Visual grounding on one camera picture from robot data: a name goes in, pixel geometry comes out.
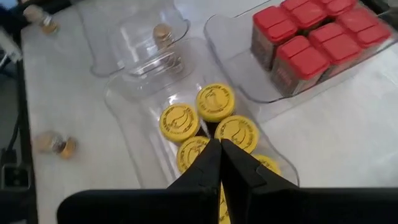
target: white table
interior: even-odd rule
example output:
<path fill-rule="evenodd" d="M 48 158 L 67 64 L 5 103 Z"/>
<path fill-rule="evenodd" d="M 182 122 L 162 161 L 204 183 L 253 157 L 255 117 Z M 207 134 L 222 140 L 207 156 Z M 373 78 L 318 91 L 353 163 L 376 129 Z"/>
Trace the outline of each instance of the white table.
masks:
<path fill-rule="evenodd" d="M 203 37 L 213 14 L 234 16 L 261 0 L 175 3 L 192 23 L 188 35 Z M 69 161 L 33 152 L 39 222 L 45 224 L 56 223 L 59 203 L 75 192 L 138 186 L 121 130 L 104 103 L 107 79 L 89 71 L 92 59 L 76 10 L 59 12 L 55 20 L 60 30 L 54 37 L 36 26 L 22 31 L 31 135 L 56 130 L 78 138 L 80 148 Z M 295 164 L 302 186 L 398 185 L 398 169 L 382 172 L 392 171 L 393 162 L 398 168 L 395 52 L 396 46 L 369 62 L 361 70 L 366 72 L 262 124 Z M 367 167 L 380 150 L 388 156 Z"/>

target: bottle cap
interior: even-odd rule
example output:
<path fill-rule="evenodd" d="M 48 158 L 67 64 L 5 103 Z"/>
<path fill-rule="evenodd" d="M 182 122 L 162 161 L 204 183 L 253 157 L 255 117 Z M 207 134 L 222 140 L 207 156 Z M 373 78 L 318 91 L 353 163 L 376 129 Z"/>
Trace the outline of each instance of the bottle cap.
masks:
<path fill-rule="evenodd" d="M 215 138 L 229 139 L 247 153 L 251 153 L 259 141 L 259 130 L 250 119 L 234 115 L 225 118 L 217 126 Z"/>
<path fill-rule="evenodd" d="M 213 83 L 199 91 L 196 103 L 198 114 L 205 121 L 217 123 L 234 112 L 234 91 L 228 85 Z"/>
<path fill-rule="evenodd" d="M 205 149 L 209 139 L 203 136 L 195 136 L 186 140 L 177 152 L 177 167 L 181 173 L 184 173 L 199 154 Z"/>
<path fill-rule="evenodd" d="M 168 140 L 184 142 L 199 131 L 199 118 L 190 105 L 176 103 L 163 111 L 159 119 L 159 128 Z"/>
<path fill-rule="evenodd" d="M 256 158 L 258 161 L 261 162 L 263 166 L 268 168 L 269 170 L 273 171 L 274 173 L 278 175 L 282 175 L 282 172 L 280 171 L 278 163 L 271 159 L 270 157 L 263 156 L 263 155 L 253 155 L 254 158 Z"/>

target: spice jar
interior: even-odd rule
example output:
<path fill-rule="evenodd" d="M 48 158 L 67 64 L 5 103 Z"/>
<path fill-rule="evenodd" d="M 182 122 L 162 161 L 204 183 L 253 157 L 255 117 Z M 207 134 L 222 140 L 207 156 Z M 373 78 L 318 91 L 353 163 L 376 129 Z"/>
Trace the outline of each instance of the spice jar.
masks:
<path fill-rule="evenodd" d="M 177 152 L 177 167 L 181 173 L 184 173 L 199 154 L 206 148 L 209 139 L 203 136 L 195 136 L 186 140 Z"/>
<path fill-rule="evenodd" d="M 259 130 L 250 119 L 233 115 L 220 122 L 215 138 L 229 139 L 247 153 L 252 153 L 259 142 Z"/>
<path fill-rule="evenodd" d="M 273 171 L 274 173 L 278 174 L 279 176 L 282 175 L 282 171 L 280 171 L 278 163 L 271 159 L 270 157 L 263 156 L 263 155 L 252 155 L 254 158 L 256 158 L 263 166 L 265 166 L 267 169 Z"/>
<path fill-rule="evenodd" d="M 198 114 L 205 121 L 213 138 L 220 121 L 231 116 L 235 110 L 234 91 L 222 83 L 207 85 L 197 94 L 196 104 Z"/>
<path fill-rule="evenodd" d="M 328 67 L 323 54 L 304 36 L 296 36 L 277 49 L 271 80 L 283 96 L 290 97 L 316 85 Z"/>
<path fill-rule="evenodd" d="M 277 46 L 296 32 L 297 26 L 279 7 L 271 6 L 253 15 L 251 52 L 263 69 L 271 70 Z"/>
<path fill-rule="evenodd" d="M 62 159 L 69 159 L 76 150 L 76 140 L 69 137 L 64 141 L 58 132 L 46 131 L 34 139 L 33 146 L 40 152 L 54 152 Z"/>
<path fill-rule="evenodd" d="M 308 39 L 330 60 L 330 67 L 322 74 L 318 83 L 349 68 L 362 51 L 344 29 L 333 22 L 311 31 Z"/>
<path fill-rule="evenodd" d="M 356 0 L 314 0 L 328 14 L 329 21 L 334 21 L 336 16 L 352 10 Z"/>
<path fill-rule="evenodd" d="M 36 5 L 30 5 L 24 10 L 24 16 L 29 22 L 38 24 L 44 34 L 51 34 L 57 31 L 58 24 L 53 21 L 50 14 Z"/>
<path fill-rule="evenodd" d="M 285 0 L 280 4 L 300 29 L 300 35 L 307 35 L 320 26 L 326 18 L 326 12 L 309 0 Z"/>
<path fill-rule="evenodd" d="M 183 70 L 183 62 L 180 52 L 173 45 L 174 37 L 172 28 L 164 23 L 157 24 L 153 30 L 153 38 L 158 50 L 168 49 L 171 53 L 164 59 L 164 63 L 172 70 L 173 73 L 179 73 Z"/>
<path fill-rule="evenodd" d="M 390 30 L 367 9 L 358 7 L 337 17 L 336 23 L 364 49 L 358 61 L 373 55 L 379 46 L 391 36 Z"/>
<path fill-rule="evenodd" d="M 195 110 L 185 103 L 166 108 L 160 116 L 159 128 L 165 138 L 178 144 L 194 136 L 206 136 Z"/>

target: gold lid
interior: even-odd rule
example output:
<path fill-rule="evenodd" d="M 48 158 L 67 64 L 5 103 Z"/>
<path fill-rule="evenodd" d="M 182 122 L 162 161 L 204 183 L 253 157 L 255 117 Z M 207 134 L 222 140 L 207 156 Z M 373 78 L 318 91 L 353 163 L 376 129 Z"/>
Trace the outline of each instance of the gold lid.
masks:
<path fill-rule="evenodd" d="M 266 168 L 268 168 L 269 170 L 273 171 L 278 175 L 282 175 L 282 171 L 280 171 L 279 165 L 275 160 L 263 155 L 253 155 L 253 157 L 256 158 L 258 161 L 260 161 L 261 164 Z"/>
<path fill-rule="evenodd" d="M 62 159 L 71 158 L 71 156 L 75 153 L 76 145 L 76 140 L 73 138 L 68 138 L 68 140 L 65 142 L 65 147 L 59 152 L 59 155 L 62 157 Z"/>
<path fill-rule="evenodd" d="M 219 123 L 215 138 L 229 139 L 247 153 L 252 153 L 259 141 L 259 130 L 250 119 L 234 115 Z"/>
<path fill-rule="evenodd" d="M 197 94 L 198 114 L 209 122 L 220 122 L 235 110 L 234 91 L 225 84 L 213 83 Z"/>
<path fill-rule="evenodd" d="M 206 148 L 209 139 L 203 136 L 195 136 L 186 140 L 177 152 L 177 167 L 184 173 L 199 154 Z"/>
<path fill-rule="evenodd" d="M 168 140 L 184 142 L 199 131 L 199 117 L 192 106 L 176 103 L 163 111 L 159 119 L 159 128 Z"/>
<path fill-rule="evenodd" d="M 164 23 L 157 24 L 154 28 L 154 38 L 164 40 L 172 35 L 172 28 Z"/>

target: clear plastic bin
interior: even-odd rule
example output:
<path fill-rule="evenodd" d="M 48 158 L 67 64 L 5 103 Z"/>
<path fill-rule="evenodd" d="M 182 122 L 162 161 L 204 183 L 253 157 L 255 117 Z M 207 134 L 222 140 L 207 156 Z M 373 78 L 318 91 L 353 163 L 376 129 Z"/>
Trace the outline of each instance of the clear plastic bin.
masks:
<path fill-rule="evenodd" d="M 132 69 L 158 51 L 157 24 L 172 28 L 180 40 L 189 28 L 173 0 L 70 0 L 78 9 L 93 56 L 92 74 L 108 77 Z"/>
<path fill-rule="evenodd" d="M 167 68 L 169 57 L 181 56 L 182 69 Z M 116 117 L 129 148 L 131 159 L 142 188 L 167 187 L 180 176 L 176 155 L 178 146 L 166 140 L 159 129 L 159 118 L 173 103 L 195 106 L 199 90 L 214 82 L 226 83 L 224 75 L 214 62 L 202 39 L 181 40 L 159 52 L 145 63 L 149 70 L 140 76 L 123 73 L 113 77 L 106 85 L 105 102 Z M 236 93 L 236 111 L 252 119 L 247 106 Z M 295 167 L 282 156 L 260 131 L 260 140 L 252 154 L 262 154 L 275 160 L 282 176 L 299 184 Z"/>
<path fill-rule="evenodd" d="M 267 1 L 236 17 L 222 15 L 211 17 L 205 25 L 205 37 L 211 45 L 211 50 L 219 63 L 223 73 L 233 88 L 239 90 L 247 99 L 254 116 L 259 122 L 270 120 L 285 110 L 288 110 L 315 95 L 333 87 L 350 76 L 358 73 L 362 63 L 355 68 L 350 67 L 342 74 L 337 75 L 311 89 L 299 93 L 291 98 L 283 97 L 272 81 L 270 75 L 261 68 L 250 50 L 252 36 L 252 16 L 269 6 L 278 5 L 282 1 Z M 390 12 L 380 15 L 382 19 L 390 18 Z M 398 41 L 397 32 L 391 28 L 392 36 L 385 41 L 370 57 L 387 49 Z"/>

